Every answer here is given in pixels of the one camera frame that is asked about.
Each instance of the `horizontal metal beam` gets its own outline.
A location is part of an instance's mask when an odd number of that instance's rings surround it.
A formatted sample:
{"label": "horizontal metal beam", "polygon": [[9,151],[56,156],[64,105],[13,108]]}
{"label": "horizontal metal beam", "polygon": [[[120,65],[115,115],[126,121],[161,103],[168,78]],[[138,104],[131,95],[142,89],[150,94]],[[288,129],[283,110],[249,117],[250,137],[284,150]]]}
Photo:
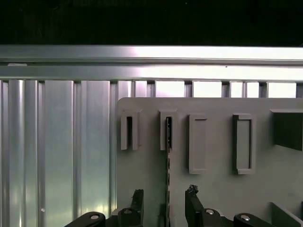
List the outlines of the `horizontal metal beam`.
{"label": "horizontal metal beam", "polygon": [[0,62],[303,65],[303,49],[202,46],[0,45]]}
{"label": "horizontal metal beam", "polygon": [[303,68],[298,66],[176,64],[137,64],[131,66],[0,66],[0,79],[302,82]]}

